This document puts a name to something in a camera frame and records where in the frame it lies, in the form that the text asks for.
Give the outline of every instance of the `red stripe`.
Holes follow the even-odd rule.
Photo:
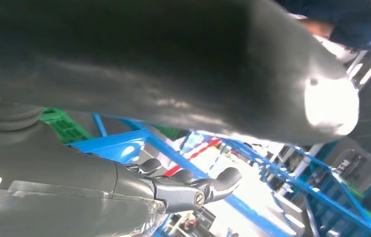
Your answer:
[[[215,145],[217,145],[221,140],[219,138],[216,138],[216,139],[213,139],[211,142],[209,142],[207,144],[207,146],[203,147],[202,149],[200,149],[198,152],[192,154],[190,156],[190,158],[188,158],[188,160],[191,160],[193,158],[196,158],[199,154],[205,152],[209,147],[213,147]],[[171,176],[173,174],[175,174],[181,167],[179,165],[176,165],[174,166],[172,169],[168,170],[167,172],[165,172],[165,176]]]

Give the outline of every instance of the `metal screw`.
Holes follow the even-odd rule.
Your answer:
[[[203,193],[197,193],[196,196],[194,197],[194,204],[196,205],[203,205],[204,203],[204,195]]]

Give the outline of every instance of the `green plastic crate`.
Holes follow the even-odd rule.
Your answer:
[[[91,134],[79,126],[62,110],[45,108],[40,120],[52,126],[59,140],[63,143],[78,142],[93,138]]]

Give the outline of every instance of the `white floor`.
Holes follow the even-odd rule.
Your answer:
[[[216,178],[217,175],[227,167],[236,167],[243,175],[243,179],[234,194],[270,223],[275,223],[275,225],[287,235],[297,236],[300,233],[300,229],[303,229],[304,227],[300,222],[301,210],[292,206],[290,202],[284,200],[281,196],[276,196],[283,209],[287,210],[287,213],[289,209],[293,210],[291,213],[293,213],[293,216],[295,217],[289,218],[291,219],[290,223],[292,225],[292,227],[289,227],[287,224],[288,220],[286,220],[283,215],[283,209],[276,204],[267,184],[260,180],[259,170],[257,167],[250,167],[244,161],[237,159],[235,156],[232,156],[231,158],[221,156],[213,169],[209,170],[218,155],[219,150],[211,148],[204,153],[201,153],[198,157],[192,159],[192,163],[201,170],[207,172],[208,175],[213,178]],[[226,201],[210,203],[205,207],[217,216],[215,220],[216,223],[213,224],[213,230],[211,230],[211,232],[214,234],[219,232],[218,236],[224,236],[223,233],[227,231],[228,227],[231,227],[234,231],[238,232],[239,236],[267,236],[261,228],[247,220]]]

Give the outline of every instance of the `robotic finger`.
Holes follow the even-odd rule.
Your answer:
[[[144,170],[152,170],[154,173],[161,164],[157,159],[150,159],[142,165],[128,164],[125,167],[137,174],[145,174]],[[229,167],[216,179],[193,181],[193,175],[188,170],[180,170],[172,177],[143,176],[141,179],[152,183],[154,198],[164,202],[166,213],[176,213],[195,210],[209,202],[228,197],[238,187],[241,178],[236,168]]]

